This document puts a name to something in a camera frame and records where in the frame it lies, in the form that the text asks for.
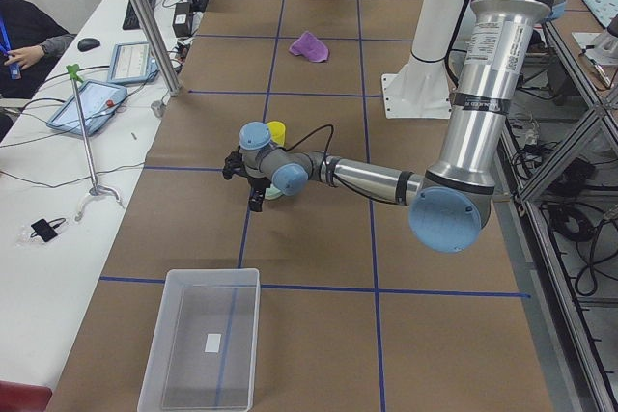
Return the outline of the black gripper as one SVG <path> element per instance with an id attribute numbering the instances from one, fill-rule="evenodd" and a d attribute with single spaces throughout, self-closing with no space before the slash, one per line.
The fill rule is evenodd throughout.
<path id="1" fill-rule="evenodd" d="M 266 189 L 271 187 L 271 181 L 267 177 L 253 177 L 250 175 L 247 175 L 246 179 L 251 187 L 248 207 L 252 212 L 262 212 Z"/>

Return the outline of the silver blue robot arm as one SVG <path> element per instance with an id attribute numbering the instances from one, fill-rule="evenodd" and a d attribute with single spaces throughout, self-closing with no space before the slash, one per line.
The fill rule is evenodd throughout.
<path id="1" fill-rule="evenodd" d="M 442 253 L 478 238 L 491 214 L 490 172 L 534 28 L 559 17 L 566 0 L 424 0 L 407 63 L 382 78 L 389 118 L 444 118 L 438 160 L 424 174 L 276 144 L 262 122 L 245 124 L 226 177 L 251 186 L 260 211 L 266 191 L 286 196 L 309 181 L 343 186 L 370 200 L 406 206 L 415 236 Z"/>

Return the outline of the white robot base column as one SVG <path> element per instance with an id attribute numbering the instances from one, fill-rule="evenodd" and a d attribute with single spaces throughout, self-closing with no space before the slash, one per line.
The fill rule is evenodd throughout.
<path id="1" fill-rule="evenodd" d="M 445 58 L 464 0 L 423 0 L 408 62 L 381 77 L 388 119 L 447 119 L 449 82 Z"/>

